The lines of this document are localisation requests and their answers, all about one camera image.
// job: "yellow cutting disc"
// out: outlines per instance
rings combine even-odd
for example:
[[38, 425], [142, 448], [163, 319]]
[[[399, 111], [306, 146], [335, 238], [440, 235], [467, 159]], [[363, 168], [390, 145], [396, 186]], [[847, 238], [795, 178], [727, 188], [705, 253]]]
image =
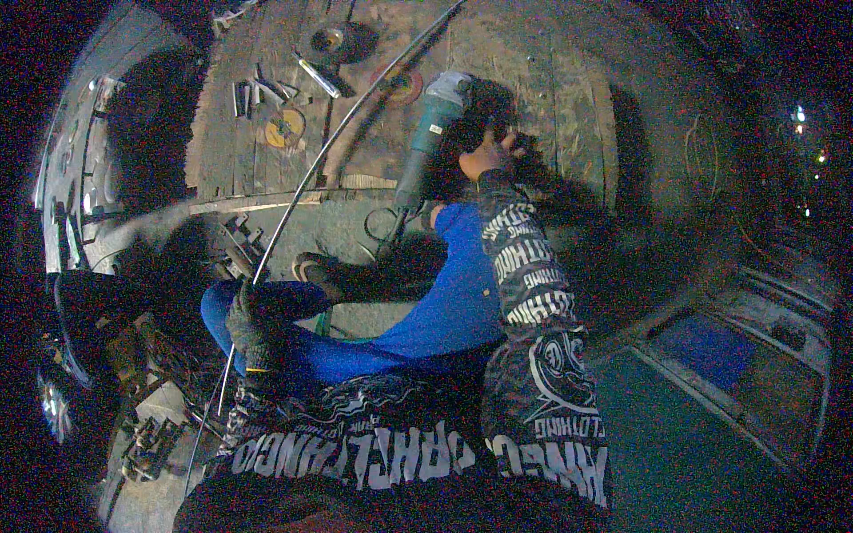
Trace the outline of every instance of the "yellow cutting disc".
[[305, 117], [296, 109], [282, 109], [264, 127], [267, 143], [275, 148], [290, 148], [305, 133]]

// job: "gloved hand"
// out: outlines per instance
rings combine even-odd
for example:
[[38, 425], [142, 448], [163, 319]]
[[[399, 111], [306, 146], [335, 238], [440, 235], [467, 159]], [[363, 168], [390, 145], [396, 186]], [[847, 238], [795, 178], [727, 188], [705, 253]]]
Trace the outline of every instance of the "gloved hand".
[[271, 370], [272, 345], [266, 326], [258, 315], [258, 292], [252, 280], [244, 280], [235, 294], [225, 318], [225, 327], [231, 333], [235, 350], [246, 360], [247, 373]]

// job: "green angle grinder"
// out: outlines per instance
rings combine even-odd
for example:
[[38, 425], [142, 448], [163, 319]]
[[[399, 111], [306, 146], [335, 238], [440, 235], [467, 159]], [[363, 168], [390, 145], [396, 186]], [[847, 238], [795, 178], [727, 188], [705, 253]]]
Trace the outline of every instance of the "green angle grinder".
[[394, 209], [397, 219], [417, 211], [423, 203], [424, 171], [430, 156], [438, 151], [442, 135], [448, 126], [462, 117], [471, 104], [471, 76], [462, 72], [442, 72], [427, 88], [422, 99], [421, 122], [415, 129], [410, 144], [411, 152], [403, 175], [397, 180], [394, 193]]

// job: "leg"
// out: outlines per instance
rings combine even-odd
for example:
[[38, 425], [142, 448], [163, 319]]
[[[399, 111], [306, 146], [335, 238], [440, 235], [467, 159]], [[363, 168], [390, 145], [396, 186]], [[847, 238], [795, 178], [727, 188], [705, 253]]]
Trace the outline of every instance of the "leg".
[[[231, 350], [231, 337], [225, 317], [239, 287], [235, 281], [220, 281], [207, 289], [201, 300], [201, 317], [225, 354]], [[313, 283], [278, 281], [262, 286], [264, 300], [277, 310], [287, 312], [288, 320], [309, 318], [328, 307], [322, 289]], [[352, 344], [321, 337], [293, 324], [282, 323], [281, 335], [291, 340], [288, 356], [297, 366], [300, 383], [292, 384], [294, 394], [319, 385], [331, 385], [359, 375], [375, 374], [409, 363], [405, 358], [387, 353], [369, 344]], [[246, 375], [246, 363], [235, 354], [235, 369]]]
[[480, 242], [476, 206], [446, 206], [438, 213], [435, 228], [448, 244], [447, 261], [432, 290], [373, 341], [376, 348], [420, 359], [503, 338], [500, 299]]

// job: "workbench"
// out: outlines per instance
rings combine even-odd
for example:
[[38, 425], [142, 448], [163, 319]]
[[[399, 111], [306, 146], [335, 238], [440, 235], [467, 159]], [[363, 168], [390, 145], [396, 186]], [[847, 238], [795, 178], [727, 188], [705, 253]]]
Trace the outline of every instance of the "workbench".
[[[194, 212], [289, 203], [325, 140], [371, 85], [371, 75], [451, 4], [269, 0], [247, 12], [211, 48], [185, 164], [187, 187], [196, 190]], [[367, 26], [376, 41], [366, 58], [340, 66], [336, 79], [344, 95], [332, 99], [299, 67], [291, 49], [304, 32], [338, 20]], [[610, 90], [597, 60], [572, 48], [559, 27], [553, 20], [526, 18], [504, 3], [468, 2], [399, 72], [409, 76], [409, 90], [413, 78], [427, 87], [450, 69], [509, 89], [517, 126], [537, 139], [551, 177], [583, 183], [612, 212], [618, 173]], [[261, 104], [252, 120], [234, 116], [232, 84], [251, 78], [256, 63], [265, 78], [301, 93], [301, 105], [285, 104], [305, 118], [304, 134], [289, 148], [273, 148], [264, 139], [274, 103]], [[401, 103], [399, 93], [390, 90], [377, 91], [344, 130], [304, 202], [323, 201], [341, 189], [391, 192], [421, 107], [420, 99]]]

